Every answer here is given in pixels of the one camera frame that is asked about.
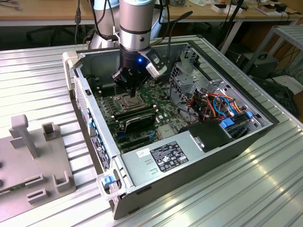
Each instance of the black cable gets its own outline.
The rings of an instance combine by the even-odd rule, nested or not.
[[[290,67],[290,65],[294,62],[294,60],[296,59],[296,57],[299,55],[300,50],[298,51],[297,55],[293,58],[293,60],[291,61],[291,63],[288,64],[288,67]]]
[[[232,27],[232,24],[233,24],[233,20],[234,18],[236,17],[239,9],[240,9],[240,6],[242,5],[242,3],[244,2],[244,0],[239,0],[238,1],[238,4],[236,6],[236,9],[234,10],[234,12],[232,13],[232,16],[231,18],[229,19],[228,23],[227,24],[224,24],[223,25],[223,28],[222,28],[222,34],[219,34],[218,35],[218,40],[215,44],[215,47],[218,48],[220,45],[221,45],[221,40],[222,40],[222,37],[224,36],[223,34],[229,34],[230,30],[231,30],[231,27]]]
[[[105,14],[106,3],[107,3],[107,1],[104,1],[104,6],[105,7],[104,7],[104,10],[103,10],[103,14]],[[102,39],[108,40],[107,36],[104,36],[99,31],[98,22],[97,22],[97,18],[96,18],[96,13],[95,13],[95,10],[94,10],[94,7],[92,5],[92,1],[91,0],[89,0],[89,4],[90,4],[90,10],[91,10],[91,12],[93,14],[94,23],[95,23],[95,30],[96,30],[97,35],[99,35]]]
[[[80,0],[77,1],[77,9],[75,15],[76,31],[75,31],[75,44],[77,44],[78,26],[81,23],[81,10],[80,10]]]
[[[0,3],[11,3],[11,4],[18,4],[18,2],[16,0],[0,0]]]
[[[186,104],[187,102],[185,101],[182,101],[182,102],[178,102],[176,105],[179,105],[179,104]]]
[[[114,13],[113,13],[113,9],[112,9],[112,6],[110,5],[110,1],[108,1],[108,6],[109,6],[109,9],[110,9],[110,14],[112,16],[112,21],[113,21],[113,26],[115,27],[115,18],[114,18]]]
[[[276,51],[274,57],[275,57],[276,54],[281,50],[281,48],[285,46],[285,44],[286,44],[286,41],[284,41],[283,44],[277,49],[277,51]]]
[[[294,49],[293,49],[293,52],[292,52],[292,54],[291,54],[291,56],[290,56],[290,59],[289,59],[288,63],[287,63],[286,66],[284,67],[283,71],[288,67],[288,64],[291,63],[293,54],[294,54]]]
[[[229,9],[228,9],[227,16],[226,16],[226,18],[225,18],[225,21],[224,21],[224,23],[223,23],[223,26],[221,27],[221,29],[220,29],[220,31],[219,31],[219,34],[218,34],[218,36],[217,36],[217,38],[216,38],[216,42],[215,42],[215,43],[218,42],[219,36],[220,36],[220,34],[221,34],[221,32],[222,32],[222,29],[223,29],[223,27],[224,27],[224,25],[225,25],[225,23],[226,23],[226,21],[227,21],[229,12],[231,11],[231,7],[232,7],[232,3],[230,3],[230,5],[229,5]]]
[[[95,33],[95,27],[93,27],[86,35],[86,37],[83,39],[83,44],[86,43]]]
[[[178,23],[178,21],[183,20],[185,18],[187,18],[188,16],[192,15],[193,11],[189,11],[186,12],[184,14],[182,14],[180,17],[178,17],[178,19],[174,20],[174,24],[170,29],[170,33],[169,33],[169,42],[168,42],[168,48],[167,48],[167,58],[169,58],[169,54],[170,54],[170,41],[171,41],[171,35],[172,35],[172,31],[174,30],[175,25]]]
[[[298,74],[300,71],[302,71],[302,70],[303,70],[303,69],[297,70],[297,72],[295,72],[295,73],[294,73],[294,74],[292,74],[291,76],[295,78],[295,77],[296,77],[296,75],[297,75],[297,74]]]
[[[288,54],[288,55],[285,55],[280,61],[282,61],[283,59],[285,59],[285,58],[287,58],[289,55],[291,55],[292,53],[290,53],[290,54]],[[273,73],[274,74],[274,71],[275,71],[275,69],[276,69],[276,67],[278,66],[278,64],[274,67],[274,69],[273,69],[273,71],[271,72],[271,73]]]
[[[19,6],[9,6],[9,5],[1,4],[1,3],[0,3],[0,6],[2,6],[2,7],[8,7],[8,8],[13,8],[13,9],[18,10],[18,11],[22,11],[22,10],[23,10],[23,9],[22,9],[21,7],[19,7]]]
[[[162,17],[164,6],[162,0],[159,0],[159,3],[160,3],[160,15],[159,15],[158,23],[160,25],[163,25],[164,23],[161,22],[161,17]]]
[[[185,112],[185,113],[188,113],[189,115],[192,115],[192,116],[194,116],[194,117],[196,118],[196,116],[195,116],[194,114],[192,114],[191,112],[188,112],[188,111],[186,111],[186,110],[183,110],[183,109],[179,108],[179,107],[178,107],[176,104],[174,104],[174,102],[172,101],[172,99],[171,99],[171,90],[172,90],[172,84],[173,84],[174,78],[175,78],[175,76],[174,76],[173,79],[171,80],[171,82],[170,82],[170,87],[169,87],[169,98],[170,98],[171,103],[172,103],[176,108],[178,108],[179,110],[181,110],[181,111],[183,111],[183,112]]]
[[[154,46],[154,45],[157,45],[157,44],[161,43],[165,39],[165,37],[167,36],[167,34],[169,32],[169,25],[170,25],[169,0],[165,1],[165,6],[166,6],[166,9],[167,9],[167,25],[166,25],[165,33],[164,33],[164,35],[161,39],[151,43],[150,46]]]
[[[77,44],[77,34],[78,34],[78,24],[76,24],[76,31],[75,31],[75,44]]]
[[[104,18],[104,16],[105,16],[106,4],[107,4],[107,1],[104,1],[104,7],[103,7],[102,16],[101,16],[100,19],[98,20],[97,25],[103,20],[103,18]]]

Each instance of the metal shelf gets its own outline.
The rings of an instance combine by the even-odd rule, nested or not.
[[[279,45],[283,42],[283,40],[288,41],[293,46],[297,47],[301,51],[303,50],[303,26],[273,26],[269,31],[268,35],[265,37],[263,42],[258,47],[257,51],[254,53],[250,61],[247,63],[245,68],[243,69],[244,73],[248,73],[251,66],[254,64],[255,60],[260,56],[261,52],[271,40],[271,38],[277,34],[280,36],[280,39],[276,42],[273,48],[270,50],[270,54],[274,54],[278,49]],[[290,74],[303,63],[303,59],[300,60],[290,71]]]
[[[69,100],[62,66],[63,52],[86,46],[0,52],[0,136],[7,136],[7,111],[26,113],[30,125],[36,122],[37,127],[42,122],[60,125],[77,185],[74,193],[11,218],[3,226],[302,225],[303,125],[205,39],[173,38],[186,40],[203,48],[280,124],[238,158],[113,220],[109,203],[95,183],[96,172]],[[214,69],[203,62],[201,67],[215,78]]]

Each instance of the slotted gray block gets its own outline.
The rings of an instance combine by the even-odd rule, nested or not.
[[[35,187],[39,184],[44,183],[45,181],[46,181],[46,178],[42,174],[32,176],[32,177],[29,177],[29,178],[24,180],[24,182],[26,182],[25,186],[27,188]]]
[[[43,188],[43,189],[37,190],[35,192],[32,192],[30,194],[27,194],[27,201],[30,204],[33,204],[33,203],[43,200],[47,197],[48,197],[47,190],[45,188]]]
[[[71,187],[70,179],[68,177],[67,172],[64,172],[65,179],[60,182],[57,180],[56,176],[53,175],[53,184],[55,185],[57,192],[63,192]]]

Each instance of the blue cable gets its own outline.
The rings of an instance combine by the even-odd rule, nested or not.
[[[154,137],[154,135],[156,134],[156,131],[153,131],[153,133],[151,133],[150,135],[149,135],[149,137],[150,137],[150,141],[152,141],[153,140],[153,137]]]
[[[223,113],[223,112],[221,112],[221,111],[219,111],[219,110],[217,109],[216,98],[214,98],[214,101],[213,101],[214,109],[215,109],[215,111],[217,111],[218,113],[222,114],[222,115],[226,118],[225,113]]]
[[[234,114],[234,115],[238,115],[237,111],[232,107],[232,105],[230,104],[230,102],[228,101],[228,99],[225,98],[225,97],[223,97],[223,96],[217,96],[217,97],[214,98],[214,109],[215,109],[218,113],[222,114],[222,115],[226,118],[226,115],[225,115],[223,112],[220,112],[220,111],[217,109],[216,102],[215,102],[215,101],[216,101],[216,98],[222,98],[222,99],[228,104],[228,106],[229,106],[229,108],[231,109],[231,111],[233,112],[233,114]]]

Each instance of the blue latch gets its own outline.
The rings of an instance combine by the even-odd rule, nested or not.
[[[109,186],[110,184],[116,182],[116,178],[114,175],[105,176],[102,178],[102,183],[104,187]]]
[[[89,119],[89,127],[91,127],[91,126],[92,126],[92,124],[93,124],[93,119],[92,119],[92,118],[90,118],[90,119]]]
[[[221,125],[222,125],[223,128],[227,128],[227,127],[229,127],[233,124],[235,124],[235,122],[233,122],[232,119],[230,119],[230,118],[226,118],[226,119],[221,121]]]
[[[252,118],[254,114],[253,114],[251,111],[247,111],[247,112],[246,112],[246,115],[247,115],[249,118]]]

